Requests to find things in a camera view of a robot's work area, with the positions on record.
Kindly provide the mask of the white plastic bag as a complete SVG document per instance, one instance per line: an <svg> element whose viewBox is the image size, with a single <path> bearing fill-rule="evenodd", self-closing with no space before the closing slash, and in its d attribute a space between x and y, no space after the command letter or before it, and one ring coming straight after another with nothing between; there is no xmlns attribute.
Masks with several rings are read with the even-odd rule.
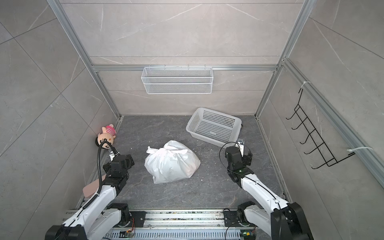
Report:
<svg viewBox="0 0 384 240"><path fill-rule="evenodd" d="M173 140L160 149L148 147L147 154L145 168L153 177L154 184L189 179L201 165L193 151Z"/></svg>

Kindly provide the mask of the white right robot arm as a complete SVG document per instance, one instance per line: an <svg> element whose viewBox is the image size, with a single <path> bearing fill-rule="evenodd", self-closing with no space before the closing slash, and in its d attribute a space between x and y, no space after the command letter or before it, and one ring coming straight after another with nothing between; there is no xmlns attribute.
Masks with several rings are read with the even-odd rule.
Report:
<svg viewBox="0 0 384 240"><path fill-rule="evenodd" d="M303 208L296 202L289 203L264 185L248 166L252 153L244 155L241 145L233 142L226 147L227 172L232 181L248 192L257 202L248 201L238 206L241 224L253 224L273 240L312 240L313 234Z"/></svg>

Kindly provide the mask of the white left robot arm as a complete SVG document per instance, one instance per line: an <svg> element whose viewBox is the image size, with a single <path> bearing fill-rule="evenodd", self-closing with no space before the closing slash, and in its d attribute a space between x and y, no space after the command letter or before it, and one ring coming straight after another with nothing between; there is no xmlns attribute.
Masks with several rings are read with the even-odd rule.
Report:
<svg viewBox="0 0 384 240"><path fill-rule="evenodd" d="M132 223L127 204L113 203L129 178L128 169L134 166L131 155L117 155L103 166L106 177L85 205L61 225L46 232L46 240L100 240L113 227Z"/></svg>

